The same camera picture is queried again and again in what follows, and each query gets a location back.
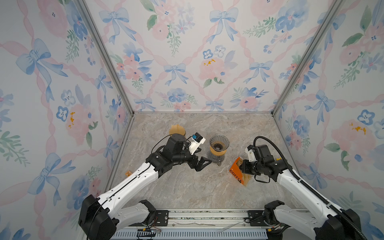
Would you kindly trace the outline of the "orange coffee filter pack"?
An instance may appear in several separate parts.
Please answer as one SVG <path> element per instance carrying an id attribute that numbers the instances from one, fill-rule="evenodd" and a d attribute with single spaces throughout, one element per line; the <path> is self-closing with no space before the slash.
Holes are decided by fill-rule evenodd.
<path id="1" fill-rule="evenodd" d="M 238 157 L 233 165 L 231 166 L 229 172 L 233 175 L 233 177 L 241 183 L 243 186 L 247 186 L 248 182 L 251 180 L 252 175 L 244 174 L 241 169 L 240 165 L 243 163 L 243 159 L 241 157 Z"/>

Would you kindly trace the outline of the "grey glass dripper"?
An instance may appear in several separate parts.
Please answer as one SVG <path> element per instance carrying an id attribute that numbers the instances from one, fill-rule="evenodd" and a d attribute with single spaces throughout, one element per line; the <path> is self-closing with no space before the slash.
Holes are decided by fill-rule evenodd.
<path id="1" fill-rule="evenodd" d="M 222 152 L 228 149 L 229 139 L 224 135 L 214 135 L 210 138 L 210 147 L 216 152 Z"/>

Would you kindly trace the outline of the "brown paper coffee filter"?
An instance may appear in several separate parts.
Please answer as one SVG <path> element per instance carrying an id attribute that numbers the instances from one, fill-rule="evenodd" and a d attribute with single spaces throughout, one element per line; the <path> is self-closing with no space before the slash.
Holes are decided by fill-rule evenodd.
<path id="1" fill-rule="evenodd" d="M 182 135 L 182 136 L 186 136 L 186 130 L 184 127 L 180 126 L 180 125 L 172 125 L 170 130 L 169 130 L 169 134 L 170 135 L 174 135 L 174 134 L 179 134 L 179 135 Z"/>

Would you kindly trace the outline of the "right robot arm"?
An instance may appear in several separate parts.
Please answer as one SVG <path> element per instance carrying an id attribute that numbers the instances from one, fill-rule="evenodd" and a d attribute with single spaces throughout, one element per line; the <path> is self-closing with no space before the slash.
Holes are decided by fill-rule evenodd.
<path id="1" fill-rule="evenodd" d="M 293 194 L 311 213 L 303 214 L 282 201 L 265 205 L 258 218 L 268 226 L 283 224 L 292 227 L 312 240 L 365 240 L 359 215 L 344 210 L 320 194 L 301 178 L 285 158 L 275 160 L 268 146 L 249 145 L 248 158 L 240 166 L 242 173 L 254 177 L 265 175 Z"/>

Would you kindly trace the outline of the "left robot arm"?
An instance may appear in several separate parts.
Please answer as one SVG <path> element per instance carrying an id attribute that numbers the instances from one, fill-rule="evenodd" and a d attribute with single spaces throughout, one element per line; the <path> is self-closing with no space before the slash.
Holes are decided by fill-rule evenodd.
<path id="1" fill-rule="evenodd" d="M 156 208 L 147 200 L 129 208 L 126 203 L 174 166 L 188 164 L 200 172 L 212 163 L 208 158 L 197 156 L 206 141 L 199 133 L 189 138 L 181 134 L 164 138 L 167 143 L 155 145 L 132 175 L 98 197 L 89 195 L 83 200 L 78 223 L 88 240 L 109 240 L 116 231 L 134 224 L 149 227 L 155 220 Z"/>

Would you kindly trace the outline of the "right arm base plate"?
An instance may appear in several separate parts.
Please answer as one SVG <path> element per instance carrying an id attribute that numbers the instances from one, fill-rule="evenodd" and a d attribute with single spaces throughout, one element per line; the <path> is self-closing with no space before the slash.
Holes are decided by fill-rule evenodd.
<path id="1" fill-rule="evenodd" d="M 251 227 L 266 227 L 268 226 L 265 218 L 264 210 L 249 210 L 248 216 L 245 218 L 245 223 Z"/>

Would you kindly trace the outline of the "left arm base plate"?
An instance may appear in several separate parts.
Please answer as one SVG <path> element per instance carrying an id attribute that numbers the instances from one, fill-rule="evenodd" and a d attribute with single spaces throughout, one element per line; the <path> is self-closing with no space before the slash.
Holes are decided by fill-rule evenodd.
<path id="1" fill-rule="evenodd" d="M 167 227 L 169 222 L 168 210 L 155 210 L 150 211 L 143 224 L 149 227 Z"/>

